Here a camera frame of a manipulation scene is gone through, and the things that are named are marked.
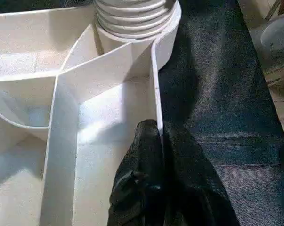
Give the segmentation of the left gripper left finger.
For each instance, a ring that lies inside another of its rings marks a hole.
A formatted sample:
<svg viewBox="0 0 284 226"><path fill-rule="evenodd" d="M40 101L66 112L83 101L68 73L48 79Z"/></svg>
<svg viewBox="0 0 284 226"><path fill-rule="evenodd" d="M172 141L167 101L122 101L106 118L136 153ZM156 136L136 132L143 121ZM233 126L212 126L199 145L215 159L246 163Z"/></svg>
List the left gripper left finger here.
<svg viewBox="0 0 284 226"><path fill-rule="evenodd" d="M141 121L115 174L107 224L162 226L166 209L164 176L157 122Z"/></svg>

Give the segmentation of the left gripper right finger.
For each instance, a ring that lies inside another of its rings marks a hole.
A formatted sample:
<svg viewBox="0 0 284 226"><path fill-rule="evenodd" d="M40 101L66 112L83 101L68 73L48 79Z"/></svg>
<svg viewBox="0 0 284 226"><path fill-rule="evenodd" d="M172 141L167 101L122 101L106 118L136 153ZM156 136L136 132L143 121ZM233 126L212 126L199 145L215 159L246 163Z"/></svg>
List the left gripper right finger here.
<svg viewBox="0 0 284 226"><path fill-rule="evenodd" d="M214 166L184 127L164 124L168 182L167 226L238 226L239 220Z"/></svg>

